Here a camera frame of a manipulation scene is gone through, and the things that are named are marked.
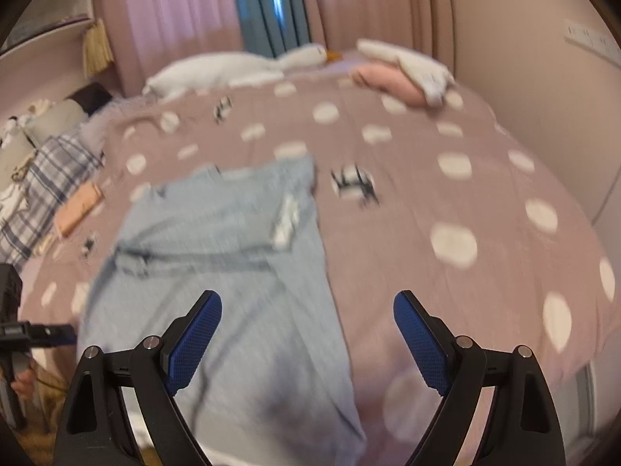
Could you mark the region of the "left hand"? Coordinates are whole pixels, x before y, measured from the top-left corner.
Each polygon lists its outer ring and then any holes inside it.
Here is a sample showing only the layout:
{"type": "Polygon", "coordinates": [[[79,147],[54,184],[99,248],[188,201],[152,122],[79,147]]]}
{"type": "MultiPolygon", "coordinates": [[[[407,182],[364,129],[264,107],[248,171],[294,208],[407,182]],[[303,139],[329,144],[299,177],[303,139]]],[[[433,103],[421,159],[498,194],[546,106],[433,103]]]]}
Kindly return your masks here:
{"type": "Polygon", "coordinates": [[[22,400],[31,400],[34,396],[37,377],[33,368],[28,367],[15,374],[15,380],[10,383],[13,391],[22,400]]]}

